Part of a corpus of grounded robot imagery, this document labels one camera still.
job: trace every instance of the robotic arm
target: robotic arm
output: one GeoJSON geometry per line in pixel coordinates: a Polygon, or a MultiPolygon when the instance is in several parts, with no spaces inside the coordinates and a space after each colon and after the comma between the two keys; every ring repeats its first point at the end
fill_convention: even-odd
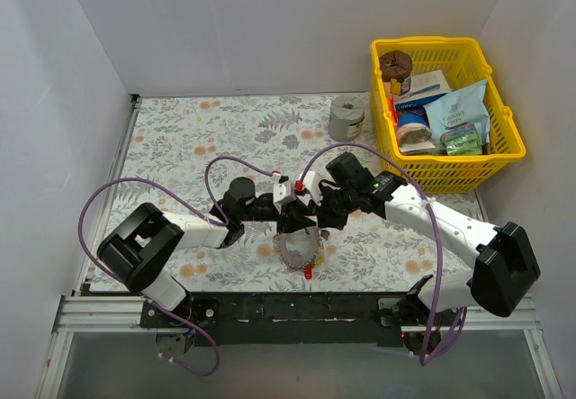
{"type": "MultiPolygon", "coordinates": [[[[358,209],[433,238],[426,211],[430,204],[443,245],[472,268],[443,277],[439,312],[478,304],[498,316],[509,316],[539,278],[527,234],[515,223],[499,228],[435,200],[423,202],[415,187],[403,178],[388,171],[374,176],[349,152],[332,160],[326,169],[334,181],[309,172],[303,184],[293,185],[288,177],[274,172],[273,193],[258,197],[252,180],[232,180],[218,201],[220,208],[214,206],[210,211],[221,220],[224,212],[229,220],[226,227],[192,215],[162,213],[153,204],[142,204],[101,243],[98,258],[131,292],[143,293],[178,313],[190,295],[163,269],[174,250],[228,247],[244,233],[243,222],[250,221],[276,222],[280,235],[310,227],[342,230],[348,215],[358,209]],[[308,204],[301,199],[304,195],[310,196],[308,204]]],[[[420,279],[389,315],[398,322],[425,320],[434,292],[431,277],[420,279]]]]}

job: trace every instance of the floral pattern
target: floral pattern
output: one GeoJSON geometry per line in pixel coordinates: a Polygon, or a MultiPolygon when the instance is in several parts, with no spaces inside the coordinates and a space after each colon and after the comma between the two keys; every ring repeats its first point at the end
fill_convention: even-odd
{"type": "MultiPolygon", "coordinates": [[[[309,158],[333,143],[328,136],[333,95],[236,96],[219,98],[163,98],[142,101],[122,171],[123,177],[152,179],[207,212],[210,198],[203,183],[207,162],[218,155],[246,159],[266,170],[281,170],[294,178],[309,158]]],[[[370,114],[356,140],[375,145],[370,114]]],[[[322,156],[314,169],[326,175],[326,164],[343,150],[353,150],[374,173],[380,160],[369,152],[344,148],[322,156]]],[[[223,194],[230,180],[254,179],[258,192],[272,182],[235,162],[219,162],[211,169],[211,188],[223,194]]],[[[474,193],[441,195],[442,203],[481,219],[474,193]]],[[[163,211],[186,213],[165,194],[141,184],[124,183],[117,190],[107,231],[111,231],[139,204],[151,202],[163,211]]],[[[191,291],[406,291],[422,275],[435,273],[434,243],[375,215],[351,214],[343,231],[331,230],[307,280],[291,271],[274,248],[272,223],[247,223],[242,239],[227,249],[183,249],[166,268],[191,291]]],[[[467,266],[445,251],[444,271],[467,266]]],[[[96,271],[91,291],[124,290],[96,271]]]]}

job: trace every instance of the yellow plastic crate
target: yellow plastic crate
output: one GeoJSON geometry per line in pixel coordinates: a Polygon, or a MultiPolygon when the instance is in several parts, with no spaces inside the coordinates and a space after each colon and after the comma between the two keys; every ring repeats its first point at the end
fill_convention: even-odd
{"type": "MultiPolygon", "coordinates": [[[[370,109],[380,151],[411,173],[428,194],[470,192],[509,162],[522,159],[526,148],[512,120],[510,108],[500,99],[492,80],[492,68],[478,41],[469,37],[418,36],[373,41],[370,47],[373,73],[370,109]],[[412,57],[412,74],[442,69],[456,90],[487,78],[484,104],[490,113],[490,145],[493,154],[480,156],[405,156],[396,141],[396,127],[388,109],[378,58],[390,50],[412,57]]],[[[384,169],[398,174],[386,162],[384,169]]]]}

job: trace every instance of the gray wall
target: gray wall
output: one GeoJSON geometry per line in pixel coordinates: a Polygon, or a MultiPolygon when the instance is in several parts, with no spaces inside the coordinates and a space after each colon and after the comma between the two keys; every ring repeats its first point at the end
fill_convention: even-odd
{"type": "Polygon", "coordinates": [[[476,37],[497,0],[79,0],[130,93],[366,90],[374,39],[476,37]]]}
{"type": "Polygon", "coordinates": [[[0,0],[0,14],[0,385],[27,398],[130,98],[77,0],[0,0]]]}
{"type": "Polygon", "coordinates": [[[534,298],[565,397],[576,397],[576,0],[499,0],[480,41],[528,148],[481,187],[494,222],[526,226],[542,277],[534,298]]]}

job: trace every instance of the purple cable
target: purple cable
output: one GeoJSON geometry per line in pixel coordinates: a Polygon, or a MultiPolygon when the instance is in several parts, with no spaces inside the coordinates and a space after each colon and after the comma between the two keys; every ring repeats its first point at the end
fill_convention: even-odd
{"type": "MultiPolygon", "coordinates": [[[[320,151],[318,151],[312,157],[312,159],[310,159],[310,162],[308,162],[308,164],[306,165],[306,167],[302,171],[302,175],[300,177],[300,180],[301,181],[304,180],[304,177],[306,177],[306,174],[310,170],[312,164],[322,154],[324,154],[327,151],[330,151],[332,149],[335,149],[337,147],[345,147],[345,146],[358,147],[359,149],[370,151],[371,153],[378,156],[380,159],[386,161],[391,166],[398,169],[402,173],[402,175],[405,176],[410,181],[410,183],[416,188],[416,191],[418,192],[420,198],[422,198],[425,201],[428,200],[428,197],[424,193],[424,190],[422,190],[422,187],[420,187],[420,185],[414,179],[414,177],[412,177],[408,172],[406,172],[404,169],[402,169],[402,167],[400,165],[396,164],[393,160],[384,156],[380,151],[375,150],[372,147],[368,147],[367,145],[356,144],[354,142],[338,142],[336,144],[329,145],[329,146],[321,149],[320,151]]],[[[434,214],[434,211],[432,210],[432,207],[430,206],[430,204],[426,204],[426,210],[428,211],[428,215],[430,216],[430,221],[432,223],[432,229],[434,230],[434,240],[436,242],[436,259],[437,259],[437,262],[436,262],[436,277],[435,277],[435,283],[434,283],[434,293],[432,295],[432,303],[430,305],[430,315],[428,316],[428,321],[426,324],[426,330],[424,333],[424,343],[422,344],[422,348],[420,350],[420,365],[422,365],[422,366],[427,365],[430,361],[432,361],[432,359],[434,357],[437,357],[437,355],[440,355],[441,352],[444,353],[444,352],[448,351],[450,348],[452,348],[454,346],[455,342],[460,337],[460,332],[462,331],[462,327],[461,327],[460,330],[456,333],[456,335],[452,339],[452,341],[449,344],[445,345],[444,349],[440,348],[440,345],[442,345],[442,343],[445,341],[445,339],[442,339],[440,341],[440,343],[434,349],[434,351],[436,351],[437,349],[440,349],[440,350],[437,353],[432,351],[432,353],[426,358],[426,350],[428,349],[428,343],[430,342],[430,336],[432,335],[432,328],[434,327],[434,319],[436,316],[436,309],[438,306],[438,300],[440,299],[440,286],[442,285],[442,264],[443,264],[442,239],[440,236],[440,228],[438,227],[436,215],[434,214]]],[[[459,313],[460,314],[464,313],[464,316],[462,317],[462,324],[461,324],[461,325],[464,325],[465,312],[459,312],[459,313]]],[[[457,322],[460,319],[461,318],[459,316],[456,316],[456,319],[454,320],[453,325],[450,327],[449,331],[454,330],[457,322]]]]}
{"type": "MultiPolygon", "coordinates": [[[[182,204],[184,207],[186,207],[192,213],[196,214],[197,216],[199,216],[201,218],[204,217],[204,215],[202,213],[200,213],[198,210],[193,208],[191,205],[189,205],[189,203],[184,201],[182,198],[180,198],[176,194],[172,193],[170,190],[166,189],[162,185],[159,185],[158,183],[155,183],[154,181],[147,180],[146,178],[138,178],[138,177],[119,178],[117,180],[111,181],[110,183],[106,183],[105,185],[96,189],[96,191],[88,198],[88,201],[86,201],[86,204],[84,205],[84,208],[82,209],[82,212],[80,213],[80,217],[78,218],[78,240],[80,241],[80,246],[82,247],[82,250],[90,258],[90,260],[92,262],[94,262],[94,264],[96,266],[98,266],[104,273],[106,273],[108,276],[110,276],[116,280],[118,280],[116,275],[112,271],[110,271],[104,264],[102,264],[100,262],[100,260],[92,254],[92,252],[90,252],[90,249],[88,248],[88,246],[86,245],[86,242],[84,240],[83,228],[84,228],[84,219],[86,217],[86,212],[88,211],[88,207],[90,207],[90,205],[95,200],[95,198],[99,194],[101,194],[105,189],[107,189],[108,187],[118,185],[118,184],[123,183],[125,181],[135,181],[135,182],[146,183],[147,185],[154,186],[156,189],[160,189],[161,191],[163,191],[167,195],[172,196],[176,201],[178,201],[180,204],[182,204]]],[[[210,221],[210,223],[213,225],[217,225],[217,226],[224,226],[224,224],[222,224],[220,222],[210,221]]],[[[193,366],[189,365],[188,363],[186,363],[186,362],[184,362],[178,358],[172,358],[171,356],[168,356],[167,358],[168,359],[172,358],[172,361],[174,361],[176,364],[178,364],[182,367],[185,367],[186,369],[190,370],[191,372],[195,373],[196,375],[208,376],[208,375],[213,374],[216,371],[216,369],[218,369],[218,366],[220,365],[220,351],[218,350],[218,346],[216,345],[216,342],[210,336],[210,334],[208,334],[206,331],[204,331],[203,329],[201,329],[197,325],[193,324],[192,322],[189,322],[189,321],[185,320],[184,318],[181,318],[178,315],[167,311],[166,309],[164,309],[160,305],[156,304],[155,302],[152,302],[152,304],[160,312],[168,315],[169,317],[173,318],[174,320],[177,320],[177,321],[187,325],[191,329],[194,329],[194,330],[198,331],[200,334],[202,334],[202,336],[204,338],[206,338],[206,340],[214,348],[214,353],[216,354],[216,361],[214,363],[214,366],[212,368],[206,370],[206,371],[202,371],[201,369],[197,369],[196,367],[193,367],[193,366]]]]}
{"type": "Polygon", "coordinates": [[[245,167],[249,167],[251,169],[254,169],[256,172],[259,172],[260,174],[263,174],[267,177],[271,177],[272,173],[271,172],[267,172],[264,171],[263,169],[257,168],[254,165],[252,165],[251,163],[246,162],[245,160],[242,159],[238,159],[238,158],[234,158],[232,156],[219,156],[216,159],[212,159],[208,165],[206,166],[206,170],[204,171],[204,184],[206,185],[206,190],[208,191],[208,196],[210,197],[212,203],[214,204],[214,206],[216,207],[216,209],[218,210],[218,212],[222,215],[222,217],[224,218],[224,226],[228,226],[230,223],[230,220],[228,219],[228,216],[224,213],[224,210],[222,210],[222,207],[220,207],[220,205],[218,204],[218,201],[216,200],[216,197],[214,196],[214,193],[212,192],[212,190],[210,189],[210,183],[208,182],[208,174],[210,172],[210,168],[212,167],[212,165],[214,165],[216,162],[219,162],[221,160],[231,160],[233,162],[238,162],[241,163],[242,165],[244,165],[245,167]]]}

